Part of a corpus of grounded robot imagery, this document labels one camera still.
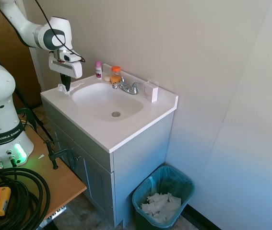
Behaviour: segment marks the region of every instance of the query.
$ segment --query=faucet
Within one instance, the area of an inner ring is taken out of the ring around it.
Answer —
[[[132,84],[132,86],[126,84],[124,82],[124,79],[123,77],[121,77],[121,81],[120,82],[116,82],[112,85],[112,88],[114,88],[115,90],[119,87],[120,89],[122,89],[124,92],[127,92],[131,95],[137,95],[138,94],[138,88],[137,88],[137,84],[142,86],[141,83],[138,83],[138,82],[134,82]]]

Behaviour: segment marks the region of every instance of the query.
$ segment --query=robotic arm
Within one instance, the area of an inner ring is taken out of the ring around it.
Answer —
[[[51,51],[49,68],[62,75],[80,78],[83,58],[73,50],[71,25],[67,19],[51,17],[45,25],[28,21],[15,0],[0,0],[0,11],[16,30],[20,40],[29,47]]]
[[[50,51],[49,67],[60,73],[62,83],[69,91],[71,77],[82,76],[81,62],[84,61],[73,50],[69,21],[58,17],[48,21],[44,15],[47,24],[34,24],[23,16],[15,0],[0,0],[0,11],[25,45]],[[34,148],[14,108],[14,89],[13,76],[0,65],[0,167],[5,168],[12,167],[12,162],[16,166],[26,163]]]

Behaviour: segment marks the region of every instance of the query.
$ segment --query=soap bottle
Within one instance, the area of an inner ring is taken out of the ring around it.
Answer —
[[[97,61],[95,63],[95,72],[96,72],[96,77],[98,79],[102,79],[102,62],[101,61]]]
[[[112,70],[112,75],[110,78],[111,84],[114,84],[116,82],[121,81],[121,67],[120,66],[113,66],[111,68]]]

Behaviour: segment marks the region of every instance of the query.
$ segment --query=orange bottle cap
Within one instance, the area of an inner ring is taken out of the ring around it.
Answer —
[[[120,66],[113,66],[111,68],[111,70],[114,71],[114,72],[118,72],[118,71],[121,71],[121,67]]]

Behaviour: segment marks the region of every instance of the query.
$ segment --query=wooden table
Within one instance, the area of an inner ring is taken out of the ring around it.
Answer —
[[[46,144],[43,143],[41,137],[30,127],[26,129],[26,134],[34,144],[34,151],[29,155],[27,163],[21,167],[40,174],[49,186],[50,205],[45,216],[46,219],[86,190],[87,187],[60,159],[56,160],[58,169],[54,170],[48,158]],[[38,188],[34,182],[22,177],[18,177],[18,179],[26,184],[29,191],[38,196]]]

